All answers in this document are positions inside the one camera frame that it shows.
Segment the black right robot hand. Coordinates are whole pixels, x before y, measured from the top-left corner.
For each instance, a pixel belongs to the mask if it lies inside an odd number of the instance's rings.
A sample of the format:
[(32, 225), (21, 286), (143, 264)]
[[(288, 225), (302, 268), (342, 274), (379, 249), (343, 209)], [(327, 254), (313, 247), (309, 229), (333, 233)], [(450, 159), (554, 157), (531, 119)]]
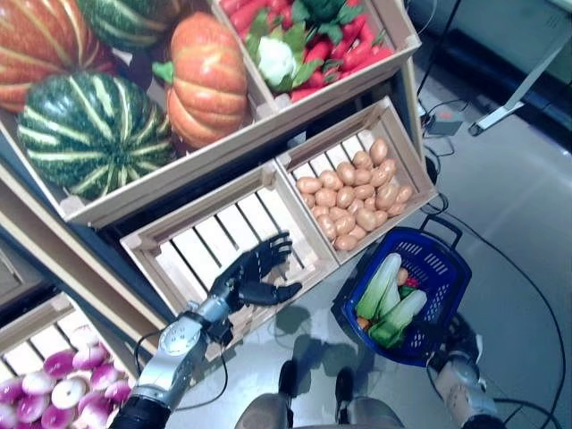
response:
[(475, 364), (479, 363), (484, 350), (483, 336), (476, 333), (460, 313), (450, 321), (445, 344), (449, 354), (465, 356)]

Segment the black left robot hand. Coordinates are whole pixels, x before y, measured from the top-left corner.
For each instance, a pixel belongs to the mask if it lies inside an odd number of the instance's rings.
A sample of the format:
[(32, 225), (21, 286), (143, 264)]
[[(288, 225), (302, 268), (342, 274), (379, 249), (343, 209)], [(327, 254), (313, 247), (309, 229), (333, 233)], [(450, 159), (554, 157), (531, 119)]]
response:
[(270, 307), (292, 299), (302, 289), (300, 282), (275, 286), (264, 281), (274, 268), (287, 261), (291, 253), (290, 233), (278, 232), (232, 262), (215, 278), (207, 297), (221, 302), (229, 314), (238, 312), (245, 305)]

